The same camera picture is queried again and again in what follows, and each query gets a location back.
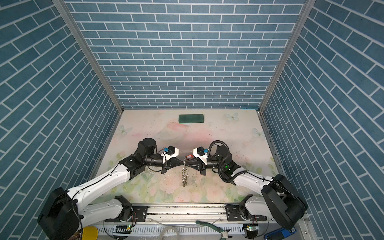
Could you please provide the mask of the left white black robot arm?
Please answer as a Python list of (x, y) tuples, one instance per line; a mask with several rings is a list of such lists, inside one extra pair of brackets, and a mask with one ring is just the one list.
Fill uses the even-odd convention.
[(159, 154), (154, 139), (143, 139), (133, 154), (111, 170), (68, 190), (61, 187), (53, 190), (39, 214), (39, 226), (50, 240), (68, 240), (82, 228), (103, 220), (132, 220), (132, 205), (123, 196), (101, 204), (92, 202), (112, 188), (132, 180), (149, 166), (159, 167), (162, 174), (182, 166), (184, 162), (177, 158), (178, 155), (179, 149), (173, 146), (164, 148)]

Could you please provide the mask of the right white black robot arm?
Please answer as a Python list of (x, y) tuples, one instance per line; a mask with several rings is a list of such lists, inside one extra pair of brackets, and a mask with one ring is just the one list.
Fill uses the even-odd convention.
[(223, 182), (261, 195), (268, 207), (266, 216), (286, 230), (293, 228), (308, 209), (304, 197), (284, 175), (268, 177), (248, 171), (234, 162), (228, 145), (223, 141), (213, 141), (207, 149), (195, 148), (186, 166), (204, 176), (207, 169), (215, 169)]

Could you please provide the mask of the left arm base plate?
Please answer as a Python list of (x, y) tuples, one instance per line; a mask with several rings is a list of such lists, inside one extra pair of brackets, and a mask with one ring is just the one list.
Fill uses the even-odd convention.
[(132, 223), (144, 222), (147, 217), (147, 206), (124, 207), (121, 213), (114, 219), (106, 219), (107, 223)]

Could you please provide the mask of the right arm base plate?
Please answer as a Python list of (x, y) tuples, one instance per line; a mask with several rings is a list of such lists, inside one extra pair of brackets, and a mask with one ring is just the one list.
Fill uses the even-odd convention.
[(244, 206), (240, 205), (225, 205), (227, 214), (227, 221), (239, 222), (239, 221), (266, 221), (268, 218), (262, 215), (251, 215)]

